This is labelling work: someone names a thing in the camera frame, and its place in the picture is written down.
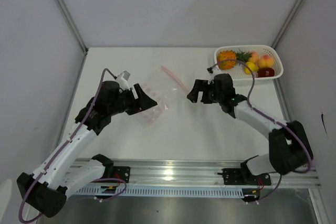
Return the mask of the clear pink-dotted zip bag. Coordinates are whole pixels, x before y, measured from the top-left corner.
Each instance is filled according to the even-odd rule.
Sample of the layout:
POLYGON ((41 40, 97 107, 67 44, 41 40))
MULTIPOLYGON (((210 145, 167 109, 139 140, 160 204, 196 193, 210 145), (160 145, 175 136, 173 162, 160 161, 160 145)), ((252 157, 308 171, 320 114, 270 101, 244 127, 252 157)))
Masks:
POLYGON ((140 87, 157 105, 135 116, 142 126, 149 126, 188 94, 188 88, 167 67, 161 66, 140 82, 140 87))

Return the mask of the orange toy pineapple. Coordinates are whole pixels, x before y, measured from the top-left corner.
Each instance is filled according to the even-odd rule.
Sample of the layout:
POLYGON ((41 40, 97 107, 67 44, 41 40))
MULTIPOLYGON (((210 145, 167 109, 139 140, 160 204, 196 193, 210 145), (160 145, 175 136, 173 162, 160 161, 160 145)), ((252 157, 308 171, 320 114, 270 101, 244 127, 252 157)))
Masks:
POLYGON ((235 67, 237 61, 247 62, 252 56, 251 52, 233 50, 221 51, 217 54, 217 65, 221 70, 229 70, 235 67))

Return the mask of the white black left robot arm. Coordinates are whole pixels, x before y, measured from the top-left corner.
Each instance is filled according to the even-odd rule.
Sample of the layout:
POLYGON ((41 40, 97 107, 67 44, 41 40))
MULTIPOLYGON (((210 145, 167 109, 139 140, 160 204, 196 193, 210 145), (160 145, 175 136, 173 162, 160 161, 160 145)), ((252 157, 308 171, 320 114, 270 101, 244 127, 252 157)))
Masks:
POLYGON ((55 216, 66 201, 91 182, 126 184, 117 177, 114 162, 97 154, 82 168, 69 172, 79 154, 111 123, 117 114, 134 115, 157 106, 139 84, 133 88, 116 81, 100 82, 96 95, 80 110, 68 136, 32 173, 17 179, 23 204, 29 204, 48 218, 55 216))

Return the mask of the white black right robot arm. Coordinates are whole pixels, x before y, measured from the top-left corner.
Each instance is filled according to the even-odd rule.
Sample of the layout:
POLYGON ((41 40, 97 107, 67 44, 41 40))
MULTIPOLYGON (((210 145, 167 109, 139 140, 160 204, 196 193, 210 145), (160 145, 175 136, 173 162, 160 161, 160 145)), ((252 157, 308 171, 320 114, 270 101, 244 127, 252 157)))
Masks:
POLYGON ((299 121, 287 122, 274 118, 250 102, 249 97, 236 93, 229 74, 218 74, 212 80, 197 79, 187 95, 193 103, 217 103, 223 112, 254 128, 268 141, 268 153, 242 162, 240 179, 251 184, 259 175, 290 172, 305 173, 312 168, 313 153, 305 129, 299 121))

